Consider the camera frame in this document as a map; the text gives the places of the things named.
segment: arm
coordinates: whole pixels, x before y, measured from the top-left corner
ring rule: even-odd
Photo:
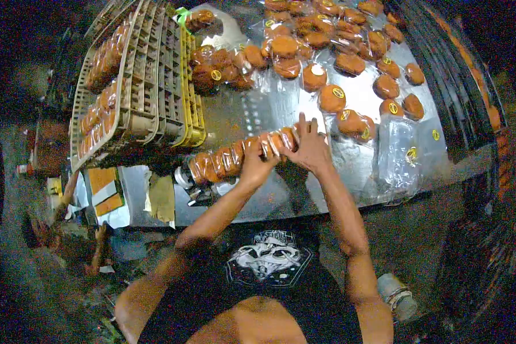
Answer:
[[[345,292],[358,313],[364,343],[393,341],[392,314],[378,295],[363,220],[332,164],[329,146],[317,133],[317,120],[300,114],[300,148],[284,150],[291,161],[309,169],[319,180],[341,250],[348,256]]]
[[[137,343],[147,320],[157,308],[169,285],[191,267],[196,246],[213,242],[226,229],[254,192],[266,181],[279,159],[260,159],[261,146],[253,142],[247,149],[239,183],[222,196],[191,226],[180,233],[174,252],[160,262],[152,274],[130,284],[120,295],[115,316],[129,343]]]
[[[48,224],[50,227],[55,226],[58,222],[60,222],[63,218],[65,218],[65,213],[67,211],[67,206],[71,199],[73,198],[73,194],[75,193],[76,181],[79,178],[79,170],[77,169],[70,177],[69,181],[65,185],[65,192],[63,192],[63,197],[61,197],[61,203],[57,206],[57,208],[52,212],[52,216],[48,219]]]
[[[103,245],[107,237],[107,228],[102,224],[99,229],[96,230],[96,251],[92,258],[92,267],[90,270],[90,276],[97,276],[99,274],[99,267],[101,265],[101,258],[103,256]]]

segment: metal table surface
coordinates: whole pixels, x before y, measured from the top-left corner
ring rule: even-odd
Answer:
[[[348,1],[349,7],[355,7],[357,1]],[[263,6],[258,2],[249,5],[248,2],[233,0],[217,1],[212,4],[200,5],[196,9],[210,9],[218,17],[218,24],[208,28],[198,36],[198,43],[211,44],[215,47],[233,48],[240,43],[249,41],[261,45],[263,40],[260,30],[252,28],[263,18]],[[380,14],[370,20],[373,30],[382,29],[386,17]],[[392,44],[387,53],[400,66],[415,62],[409,47],[402,43]],[[347,108],[369,116],[380,123],[379,105],[382,102],[372,90],[372,83],[378,77],[378,71],[373,64],[367,62],[366,70],[355,78],[347,78],[338,74],[333,68],[334,58],[329,50],[316,54],[314,62],[327,69],[329,83],[339,85],[347,96]],[[221,146],[248,136],[257,135],[263,131],[272,131],[285,126],[292,126],[298,120],[298,113],[303,111],[306,119],[318,119],[319,130],[327,133],[333,155],[333,163],[340,173],[342,180],[359,207],[384,203],[393,195],[380,193],[375,181],[375,165],[378,158],[378,139],[366,145],[358,145],[336,133],[333,126],[333,116],[323,115],[317,106],[317,97],[307,93],[300,86],[300,79],[281,80],[272,68],[255,75],[259,89],[236,93],[221,88],[214,96],[202,97],[207,138],[196,151],[215,150]],[[482,148],[468,159],[453,165],[446,153],[445,139],[441,129],[432,95],[425,83],[421,86],[411,86],[404,78],[397,80],[400,85],[400,96],[396,99],[402,102],[410,93],[417,95],[425,109],[425,116],[419,121],[419,146],[425,147],[427,154],[421,164],[422,179],[419,190],[433,188],[462,181],[482,173],[489,168],[491,148]],[[434,141],[432,130],[438,130],[440,139]],[[139,183],[134,170],[131,179],[124,178],[124,185]],[[143,188],[130,188],[130,213],[133,209],[141,208],[145,200]],[[187,226],[199,217],[206,207],[189,207],[190,200],[185,190],[179,185],[174,186],[176,225]],[[327,206],[317,179],[294,165],[279,164],[266,183],[251,197],[243,207],[234,222],[253,222],[290,218],[327,212]],[[145,216],[134,217],[132,226],[152,226],[154,221],[148,221]]]

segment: yellow sticker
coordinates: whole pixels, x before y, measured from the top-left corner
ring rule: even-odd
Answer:
[[[344,91],[341,89],[333,89],[332,93],[338,98],[344,98]]]
[[[350,110],[344,110],[342,111],[342,116],[340,117],[341,120],[346,120],[350,116]]]
[[[219,81],[219,79],[222,78],[222,73],[220,71],[217,71],[217,70],[213,70],[210,75],[212,76],[212,78],[216,81]]]
[[[368,127],[365,127],[365,130],[363,131],[363,134],[361,135],[361,138],[364,139],[364,140],[367,140],[369,138],[369,128]]]
[[[397,114],[397,105],[394,103],[388,104],[388,108],[392,114]]]
[[[417,149],[414,148],[414,147],[411,147],[406,155],[405,155],[405,159],[408,163],[414,163],[416,160],[417,160]]]

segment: black t-shirt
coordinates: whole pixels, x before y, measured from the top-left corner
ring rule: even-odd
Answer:
[[[291,230],[235,238],[226,254],[203,250],[169,288],[139,343],[185,343],[216,315],[253,296],[279,301],[308,343],[361,343],[354,307],[319,263],[318,242]]]

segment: yellow crate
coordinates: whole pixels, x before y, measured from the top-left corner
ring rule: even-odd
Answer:
[[[181,103],[185,114],[185,137],[179,144],[184,147],[197,147],[201,145],[206,138],[205,120],[202,114],[201,97],[195,95],[195,88],[191,83],[191,69],[189,66],[189,58],[191,51],[195,48],[195,38],[187,32],[185,28],[181,28]]]

